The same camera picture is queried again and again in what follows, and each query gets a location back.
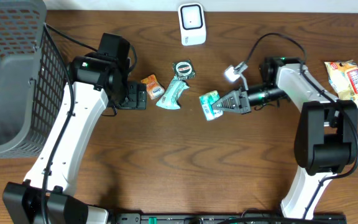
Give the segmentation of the yellow snack bag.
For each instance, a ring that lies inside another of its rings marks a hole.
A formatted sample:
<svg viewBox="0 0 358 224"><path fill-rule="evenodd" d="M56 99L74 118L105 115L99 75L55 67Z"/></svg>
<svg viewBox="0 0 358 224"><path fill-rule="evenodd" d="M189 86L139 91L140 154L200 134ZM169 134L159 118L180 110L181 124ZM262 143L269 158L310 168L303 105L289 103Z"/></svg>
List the yellow snack bag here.
<svg viewBox="0 0 358 224"><path fill-rule="evenodd" d="M354 60L325 62L328 80L340 100L352 100L358 107L358 66Z"/></svg>

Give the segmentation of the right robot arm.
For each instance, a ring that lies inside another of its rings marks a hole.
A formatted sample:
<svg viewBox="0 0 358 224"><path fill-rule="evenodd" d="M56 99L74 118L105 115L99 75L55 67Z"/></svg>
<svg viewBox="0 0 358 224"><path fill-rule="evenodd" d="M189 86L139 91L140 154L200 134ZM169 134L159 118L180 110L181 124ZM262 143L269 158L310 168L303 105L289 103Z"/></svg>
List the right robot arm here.
<svg viewBox="0 0 358 224"><path fill-rule="evenodd" d="M358 163L357 106L328 93L296 57L267 57L259 67L263 83L243 85L212 104L215 111L246 114L287 98L300 111L294 142L295 178L280 203L285 218L312 220L327 185Z"/></svg>

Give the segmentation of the orange snack pack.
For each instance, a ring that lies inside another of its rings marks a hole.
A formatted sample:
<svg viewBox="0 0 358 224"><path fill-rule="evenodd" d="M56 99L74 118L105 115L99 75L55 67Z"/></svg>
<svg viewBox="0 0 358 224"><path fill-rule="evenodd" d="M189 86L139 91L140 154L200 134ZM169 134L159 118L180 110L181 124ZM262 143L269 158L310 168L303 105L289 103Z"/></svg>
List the orange snack pack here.
<svg viewBox="0 0 358 224"><path fill-rule="evenodd" d="M140 81L146 85L146 91L151 100L154 100L165 93L164 87L158 82L157 77L152 74Z"/></svg>

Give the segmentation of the small teal tissue pack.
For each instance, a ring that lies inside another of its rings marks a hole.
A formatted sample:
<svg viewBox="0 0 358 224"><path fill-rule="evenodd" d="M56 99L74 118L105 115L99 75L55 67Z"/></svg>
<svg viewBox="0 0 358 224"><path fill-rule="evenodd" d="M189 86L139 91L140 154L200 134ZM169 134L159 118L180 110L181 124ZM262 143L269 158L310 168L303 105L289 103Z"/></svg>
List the small teal tissue pack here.
<svg viewBox="0 0 358 224"><path fill-rule="evenodd" d="M204 116L207 121L212 121L223 115L223 111L214 110L212 105L220 99L219 93L214 90L199 97Z"/></svg>

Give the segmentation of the light green pack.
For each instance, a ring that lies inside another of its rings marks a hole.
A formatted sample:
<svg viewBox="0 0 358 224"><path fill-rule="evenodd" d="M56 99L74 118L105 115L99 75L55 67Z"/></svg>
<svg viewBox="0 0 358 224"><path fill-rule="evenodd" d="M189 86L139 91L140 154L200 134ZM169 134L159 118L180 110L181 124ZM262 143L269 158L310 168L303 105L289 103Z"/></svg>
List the light green pack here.
<svg viewBox="0 0 358 224"><path fill-rule="evenodd" d="M163 96L158 100L156 105L166 110L179 110L178 99L184 90L189 89L186 82L178 80L176 77L170 82Z"/></svg>

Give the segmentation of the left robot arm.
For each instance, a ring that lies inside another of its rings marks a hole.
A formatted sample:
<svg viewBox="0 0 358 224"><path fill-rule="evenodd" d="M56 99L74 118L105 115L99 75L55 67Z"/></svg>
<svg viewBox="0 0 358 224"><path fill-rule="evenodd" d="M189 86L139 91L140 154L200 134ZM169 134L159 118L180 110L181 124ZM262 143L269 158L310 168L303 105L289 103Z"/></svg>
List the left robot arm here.
<svg viewBox="0 0 358 224"><path fill-rule="evenodd" d="M45 146L21 184L8 182L2 201L14 223L112 223L106 208L74 197L80 165L106 108L144 110L146 86L130 81L137 57L120 35L105 33L98 49L75 57Z"/></svg>

